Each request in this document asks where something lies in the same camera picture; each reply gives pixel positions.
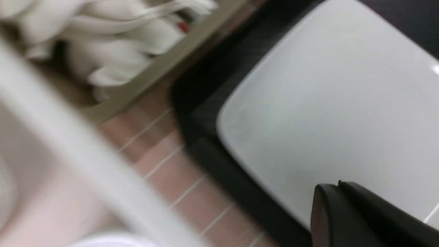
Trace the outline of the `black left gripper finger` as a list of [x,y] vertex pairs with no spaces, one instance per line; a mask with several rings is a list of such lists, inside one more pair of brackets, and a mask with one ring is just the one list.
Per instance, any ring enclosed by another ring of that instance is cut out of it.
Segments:
[[367,188],[339,181],[314,188],[314,247],[437,247],[439,232]]

